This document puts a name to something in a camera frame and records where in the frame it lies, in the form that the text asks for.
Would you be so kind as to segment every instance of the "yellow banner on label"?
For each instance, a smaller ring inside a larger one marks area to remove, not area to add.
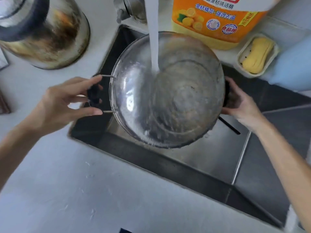
[[[248,12],[245,17],[241,20],[241,22],[239,23],[239,26],[244,26],[246,27],[251,20],[255,17],[255,15],[257,15],[258,12],[254,11],[254,12]]]

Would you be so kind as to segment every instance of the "hand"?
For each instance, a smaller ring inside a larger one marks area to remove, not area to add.
[[[36,132],[40,136],[62,129],[71,121],[85,116],[101,115],[103,112],[94,107],[71,109],[70,103],[87,102],[86,91],[100,82],[101,75],[91,79],[75,77],[50,87],[35,109],[18,126]]]
[[[243,92],[232,78],[226,77],[226,80],[229,82],[232,92],[229,94],[227,107],[224,107],[221,113],[234,116],[241,124],[255,132],[266,121],[266,118],[254,100]]]

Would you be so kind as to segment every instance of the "orange label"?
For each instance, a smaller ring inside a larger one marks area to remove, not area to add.
[[[205,36],[238,43],[267,13],[239,11],[242,1],[174,0],[172,20]]]

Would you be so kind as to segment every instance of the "round badge on label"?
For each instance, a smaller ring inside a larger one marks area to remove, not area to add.
[[[209,29],[209,30],[216,30],[218,29],[220,26],[220,22],[219,20],[217,19],[210,19],[207,23],[206,23],[206,27]]]
[[[224,34],[233,34],[233,33],[235,33],[236,32],[236,30],[238,29],[238,27],[235,25],[235,24],[232,24],[232,23],[230,23],[230,24],[227,24],[227,25],[225,25],[224,27],[222,27],[222,32],[224,33]]]

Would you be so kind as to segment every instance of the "person's left hand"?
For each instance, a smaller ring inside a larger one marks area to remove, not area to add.
[[[101,79],[101,75],[91,79],[75,77],[48,88],[35,109],[18,126],[44,136],[62,129],[71,121],[79,118],[103,114],[100,109],[94,107],[77,110],[68,107],[70,103],[87,102],[88,99],[85,97],[87,89],[100,82]]]

